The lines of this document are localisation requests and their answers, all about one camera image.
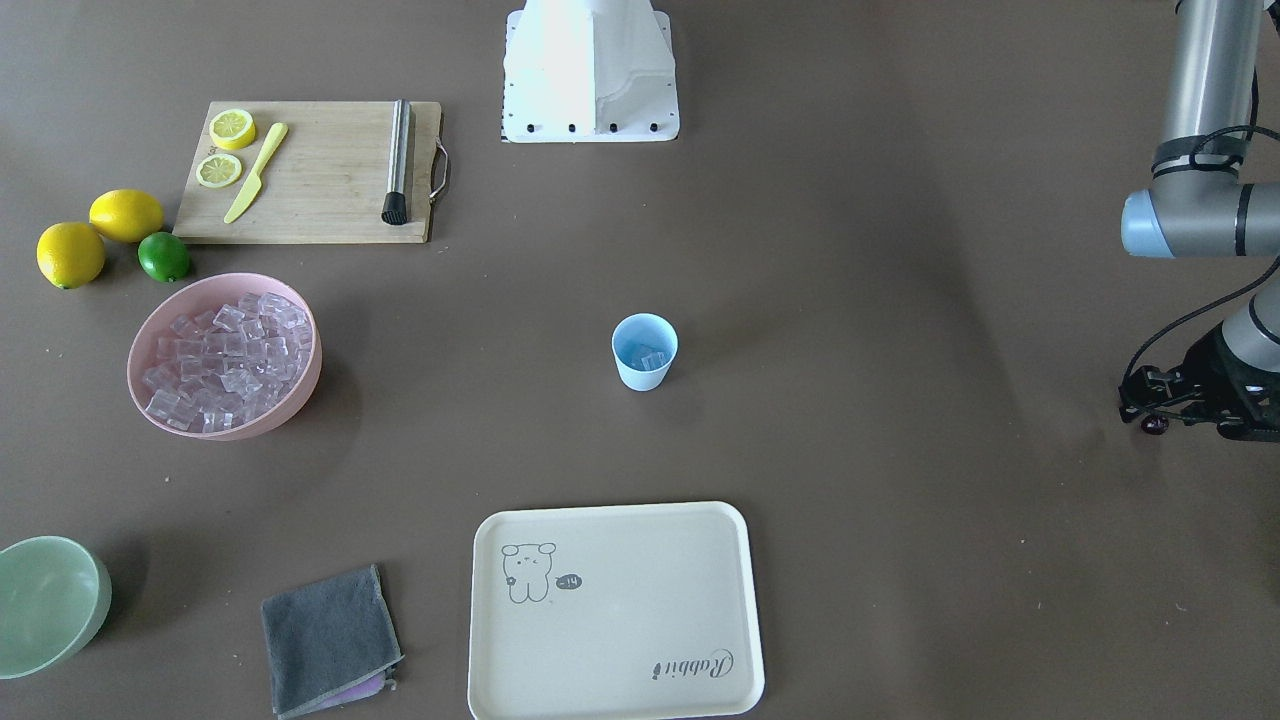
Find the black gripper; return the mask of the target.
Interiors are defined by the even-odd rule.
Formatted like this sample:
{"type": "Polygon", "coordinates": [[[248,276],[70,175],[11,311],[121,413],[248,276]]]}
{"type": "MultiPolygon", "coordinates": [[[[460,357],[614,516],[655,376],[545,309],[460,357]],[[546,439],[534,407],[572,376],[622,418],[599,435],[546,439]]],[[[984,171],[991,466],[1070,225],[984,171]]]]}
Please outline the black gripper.
{"type": "Polygon", "coordinates": [[[1125,423],[1148,414],[1184,425],[1207,423],[1226,439],[1279,442],[1279,375],[1243,363],[1219,328],[1196,341],[1181,364],[1132,369],[1117,387],[1125,423]]]}

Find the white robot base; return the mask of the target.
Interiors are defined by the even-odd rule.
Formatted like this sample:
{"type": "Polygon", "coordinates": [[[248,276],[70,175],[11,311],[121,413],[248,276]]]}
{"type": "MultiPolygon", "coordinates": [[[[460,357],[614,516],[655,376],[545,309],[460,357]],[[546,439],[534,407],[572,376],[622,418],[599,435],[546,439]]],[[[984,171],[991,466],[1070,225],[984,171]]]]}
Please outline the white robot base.
{"type": "Polygon", "coordinates": [[[671,19],[649,1],[527,1],[506,18],[503,69],[506,142],[680,135],[671,19]]]}

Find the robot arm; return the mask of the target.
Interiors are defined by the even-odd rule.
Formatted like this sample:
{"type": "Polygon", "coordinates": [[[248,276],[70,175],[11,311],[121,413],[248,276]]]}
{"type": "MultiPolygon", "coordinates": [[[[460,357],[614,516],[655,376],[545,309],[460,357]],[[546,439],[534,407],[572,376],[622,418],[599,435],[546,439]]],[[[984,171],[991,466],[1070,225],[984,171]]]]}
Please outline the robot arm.
{"type": "MultiPolygon", "coordinates": [[[[1257,49],[1275,1],[1180,1],[1162,138],[1151,182],[1123,208],[1124,249],[1137,258],[1268,258],[1279,252],[1279,187],[1244,182],[1258,138],[1257,49]]],[[[1279,437],[1277,264],[1228,295],[1242,307],[1167,370],[1133,356],[1117,386],[1125,423],[1162,434],[1171,421],[1212,425],[1225,439],[1279,437]]]]}

